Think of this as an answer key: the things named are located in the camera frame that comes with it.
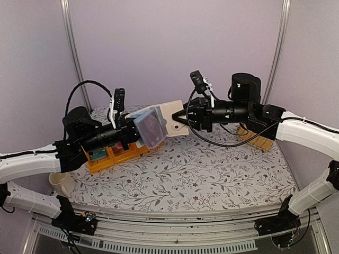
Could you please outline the red VIP credit card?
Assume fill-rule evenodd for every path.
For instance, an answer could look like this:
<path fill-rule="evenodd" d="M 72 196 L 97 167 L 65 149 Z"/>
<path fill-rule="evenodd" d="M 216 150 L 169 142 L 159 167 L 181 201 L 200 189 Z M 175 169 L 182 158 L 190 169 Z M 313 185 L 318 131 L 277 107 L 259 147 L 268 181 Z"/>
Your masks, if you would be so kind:
<path fill-rule="evenodd" d="M 161 143 L 164 135 L 157 117 L 152 114 L 144 116 L 139 127 L 140 136 L 147 148 L 154 148 Z"/>

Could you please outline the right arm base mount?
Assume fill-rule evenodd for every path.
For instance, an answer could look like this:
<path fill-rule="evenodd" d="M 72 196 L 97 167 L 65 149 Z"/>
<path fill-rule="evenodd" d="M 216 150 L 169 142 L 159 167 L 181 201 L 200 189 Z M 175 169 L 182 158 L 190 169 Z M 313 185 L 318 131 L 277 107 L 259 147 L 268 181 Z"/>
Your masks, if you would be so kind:
<path fill-rule="evenodd" d="M 289 211 L 279 212 L 275 216 L 257 219 L 254 223 L 254 228 L 259 236 L 297 229 L 300 226 L 301 222 L 299 216 L 296 216 Z"/>

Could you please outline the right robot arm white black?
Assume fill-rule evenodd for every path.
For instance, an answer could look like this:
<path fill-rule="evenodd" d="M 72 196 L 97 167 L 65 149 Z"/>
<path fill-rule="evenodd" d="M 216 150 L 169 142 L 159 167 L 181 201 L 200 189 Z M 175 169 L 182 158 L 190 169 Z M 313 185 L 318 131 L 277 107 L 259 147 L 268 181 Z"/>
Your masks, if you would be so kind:
<path fill-rule="evenodd" d="M 274 219 L 279 231 L 286 230 L 308 208 L 338 192 L 338 130 L 297 116 L 282 107 L 261 104 L 261 80 L 238 72 L 231 77 L 228 100 L 219 99 L 207 79 L 197 70 L 190 73 L 194 84 L 183 109 L 172 119 L 187 125 L 200 139 L 201 130 L 212 132 L 213 124 L 224 127 L 238 123 L 240 146 L 251 143 L 269 150 L 274 140 L 292 142 L 313 149 L 331 158 L 328 168 L 301 191 L 287 197 Z"/>

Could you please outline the beige card holder wallet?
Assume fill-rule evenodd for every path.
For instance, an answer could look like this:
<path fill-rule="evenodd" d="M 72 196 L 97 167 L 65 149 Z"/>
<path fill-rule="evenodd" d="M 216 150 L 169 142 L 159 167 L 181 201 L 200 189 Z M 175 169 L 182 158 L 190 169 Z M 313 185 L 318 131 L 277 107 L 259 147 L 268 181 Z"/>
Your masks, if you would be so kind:
<path fill-rule="evenodd" d="M 172 119 L 172 115 L 183 109 L 181 100 L 147 106 L 126 115 L 132 119 L 140 135 L 136 141 L 137 148 L 148 149 L 157 147 L 167 137 L 178 137 L 189 134 L 185 124 Z"/>

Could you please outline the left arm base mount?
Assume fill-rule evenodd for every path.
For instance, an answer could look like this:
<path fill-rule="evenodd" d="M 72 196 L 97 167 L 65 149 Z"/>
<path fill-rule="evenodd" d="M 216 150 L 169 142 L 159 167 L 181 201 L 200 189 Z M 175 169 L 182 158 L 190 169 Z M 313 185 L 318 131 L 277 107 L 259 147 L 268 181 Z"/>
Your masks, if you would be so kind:
<path fill-rule="evenodd" d="M 61 212 L 57 218 L 52 219 L 51 224 L 65 232 L 76 232 L 93 236 L 97 228 L 97 223 L 98 220 L 95 216 L 86 213 L 85 215 L 78 215 L 75 213 Z"/>

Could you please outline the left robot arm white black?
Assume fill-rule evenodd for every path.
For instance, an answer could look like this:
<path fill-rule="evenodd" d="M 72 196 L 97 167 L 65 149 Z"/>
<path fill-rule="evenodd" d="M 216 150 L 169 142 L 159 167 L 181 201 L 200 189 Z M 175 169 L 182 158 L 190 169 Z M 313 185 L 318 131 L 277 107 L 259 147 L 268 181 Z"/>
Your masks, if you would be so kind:
<path fill-rule="evenodd" d="M 67 173 L 79 169 L 88 161 L 87 155 L 99 149 L 122 144 L 124 150 L 140 135 L 133 119 L 120 116 L 117 123 L 103 125 L 92 119 L 83 106 L 72 109 L 63 118 L 68 134 L 59 140 L 33 151 L 1 156 L 1 206 L 12 206 L 56 219 L 68 230 L 79 224 L 69 199 L 46 196 L 23 188 L 12 181 L 43 173 Z"/>

